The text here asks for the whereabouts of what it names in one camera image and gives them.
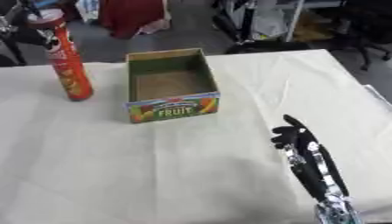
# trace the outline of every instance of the wrinkled fabric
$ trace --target wrinkled fabric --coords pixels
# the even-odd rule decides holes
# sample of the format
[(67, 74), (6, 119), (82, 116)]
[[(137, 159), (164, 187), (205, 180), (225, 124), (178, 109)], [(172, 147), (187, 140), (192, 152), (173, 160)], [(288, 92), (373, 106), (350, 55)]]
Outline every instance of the wrinkled fabric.
[(270, 143), (282, 114), (330, 151), (369, 221), (391, 220), (391, 114), (325, 51), (207, 57), (217, 114), (130, 124), (124, 64), (0, 69), (1, 223), (305, 223), (314, 200)]
[(162, 0), (101, 0), (100, 10), (102, 25), (120, 39), (131, 38), (142, 26), (165, 17)]

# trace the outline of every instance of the pringles can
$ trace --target pringles can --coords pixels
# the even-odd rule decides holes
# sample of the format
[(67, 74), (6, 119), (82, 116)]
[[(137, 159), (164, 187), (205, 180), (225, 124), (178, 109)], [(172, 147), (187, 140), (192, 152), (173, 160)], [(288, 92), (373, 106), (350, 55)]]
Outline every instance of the pringles can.
[(41, 10), (42, 17), (29, 15), (30, 27), (44, 37), (47, 58), (59, 76), (66, 94), (72, 101), (83, 101), (93, 94), (93, 88), (81, 63), (73, 39), (60, 9)]

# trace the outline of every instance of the black robot glove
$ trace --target black robot glove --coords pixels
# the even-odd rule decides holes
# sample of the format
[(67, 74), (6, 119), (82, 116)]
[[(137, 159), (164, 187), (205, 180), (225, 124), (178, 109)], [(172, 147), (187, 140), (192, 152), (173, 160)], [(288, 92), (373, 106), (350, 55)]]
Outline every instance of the black robot glove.
[(319, 144), (318, 139), (300, 121), (289, 115), (284, 115), (283, 119), (289, 124), (289, 126), (277, 127), (272, 130), (273, 133), (278, 134), (278, 136), (271, 139), (271, 142), (275, 145), (275, 147), (281, 150), (284, 146), (293, 144), (297, 149), (297, 153), (304, 158), (306, 163), (315, 171), (318, 179), (322, 181), (323, 178), (319, 171), (316, 159), (309, 148), (314, 144), (318, 145), (319, 151), (322, 154), (333, 179), (343, 194), (348, 196), (346, 185), (344, 184), (339, 171), (326, 148)]

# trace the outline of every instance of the open box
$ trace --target open box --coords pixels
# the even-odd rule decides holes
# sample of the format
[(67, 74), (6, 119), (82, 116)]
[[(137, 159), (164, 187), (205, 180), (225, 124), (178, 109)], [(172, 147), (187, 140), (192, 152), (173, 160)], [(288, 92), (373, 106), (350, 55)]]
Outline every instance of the open box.
[(217, 112), (220, 93), (200, 49), (132, 53), (127, 63), (133, 123)]

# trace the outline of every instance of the robotic hand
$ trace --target robotic hand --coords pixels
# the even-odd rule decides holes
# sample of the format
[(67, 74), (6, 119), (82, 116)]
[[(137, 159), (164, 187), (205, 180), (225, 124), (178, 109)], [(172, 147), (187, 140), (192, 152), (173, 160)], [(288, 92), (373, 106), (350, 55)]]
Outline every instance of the robotic hand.
[(288, 126), (272, 130), (271, 139), (285, 150), (290, 168), (307, 192), (317, 200), (317, 219), (322, 224), (360, 224), (349, 201), (349, 193), (331, 155), (318, 139), (298, 120), (285, 115)]

